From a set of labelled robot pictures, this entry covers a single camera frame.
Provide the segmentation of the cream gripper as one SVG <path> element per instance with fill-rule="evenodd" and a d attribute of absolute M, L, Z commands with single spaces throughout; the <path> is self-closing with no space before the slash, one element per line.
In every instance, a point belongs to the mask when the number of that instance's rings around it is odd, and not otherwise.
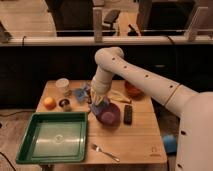
<path fill-rule="evenodd" d="M 106 89 L 96 90 L 96 89 L 92 88 L 90 93 L 91 93 L 92 101 L 94 103 L 100 103 L 104 99 L 104 97 L 106 96 L 108 91 Z"/>

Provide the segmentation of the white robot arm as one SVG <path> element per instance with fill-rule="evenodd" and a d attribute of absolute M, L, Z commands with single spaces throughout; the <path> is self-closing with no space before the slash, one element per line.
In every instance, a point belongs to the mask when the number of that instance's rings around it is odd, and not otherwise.
<path fill-rule="evenodd" d="M 99 104 L 111 89 L 115 74 L 151 96 L 180 118 L 175 171 L 213 171 L 213 92 L 198 93 L 178 82 L 124 60 L 120 47 L 95 53 L 97 70 L 91 98 Z"/>

